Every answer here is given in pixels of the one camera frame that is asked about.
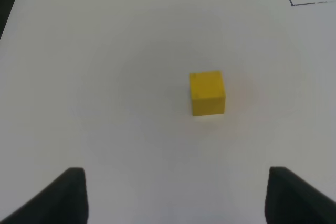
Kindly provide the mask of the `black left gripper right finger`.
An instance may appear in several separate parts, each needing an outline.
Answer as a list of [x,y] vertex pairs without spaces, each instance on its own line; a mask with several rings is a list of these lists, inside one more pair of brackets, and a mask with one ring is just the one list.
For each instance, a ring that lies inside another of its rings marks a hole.
[[335,223],[335,201],[285,167],[271,167],[266,223]]

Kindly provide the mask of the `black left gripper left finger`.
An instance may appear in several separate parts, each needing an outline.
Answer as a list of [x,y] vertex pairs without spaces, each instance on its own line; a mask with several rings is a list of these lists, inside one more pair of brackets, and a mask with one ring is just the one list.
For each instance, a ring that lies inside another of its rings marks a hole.
[[1,223],[87,223],[85,170],[72,167]]

